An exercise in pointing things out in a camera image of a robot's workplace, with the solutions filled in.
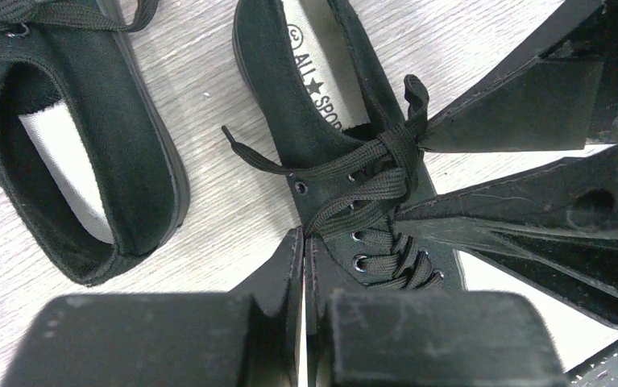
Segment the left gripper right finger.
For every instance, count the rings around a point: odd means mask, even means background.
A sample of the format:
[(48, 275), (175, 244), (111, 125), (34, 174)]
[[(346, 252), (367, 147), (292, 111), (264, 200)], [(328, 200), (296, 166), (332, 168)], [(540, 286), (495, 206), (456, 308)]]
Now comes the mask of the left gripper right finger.
[(516, 293), (365, 289), (305, 241), (311, 386), (564, 386), (550, 333)]

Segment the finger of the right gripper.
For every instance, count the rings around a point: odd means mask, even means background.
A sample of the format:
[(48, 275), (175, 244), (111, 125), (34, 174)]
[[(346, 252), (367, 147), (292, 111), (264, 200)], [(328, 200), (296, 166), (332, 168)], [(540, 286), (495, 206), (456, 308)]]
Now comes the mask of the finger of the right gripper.
[(405, 206), (395, 220), (618, 329), (618, 144)]
[(431, 152), (618, 144), (618, 1), (565, 1), (429, 120)]

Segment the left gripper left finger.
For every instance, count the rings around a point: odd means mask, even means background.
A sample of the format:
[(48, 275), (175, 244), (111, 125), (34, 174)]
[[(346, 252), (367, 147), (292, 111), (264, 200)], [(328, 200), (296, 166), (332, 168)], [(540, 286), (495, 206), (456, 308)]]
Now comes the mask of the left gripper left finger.
[(25, 334), (5, 386), (294, 386), (303, 231), (225, 293), (71, 294)]

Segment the black canvas shoe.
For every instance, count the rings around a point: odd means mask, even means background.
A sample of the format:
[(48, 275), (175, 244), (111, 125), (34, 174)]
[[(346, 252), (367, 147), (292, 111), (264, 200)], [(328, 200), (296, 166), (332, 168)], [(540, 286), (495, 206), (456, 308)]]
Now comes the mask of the black canvas shoe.
[(394, 214), (435, 194), (416, 146), (429, 95), (404, 79), (403, 112), (347, 1), (241, 1), (232, 42), (279, 155), (232, 140), (249, 165), (287, 178), (308, 268), (336, 264), (372, 289), (464, 289), (451, 248), (403, 232)]
[(182, 225), (189, 180), (116, 1), (0, 1), (0, 186), (50, 261), (100, 285)]

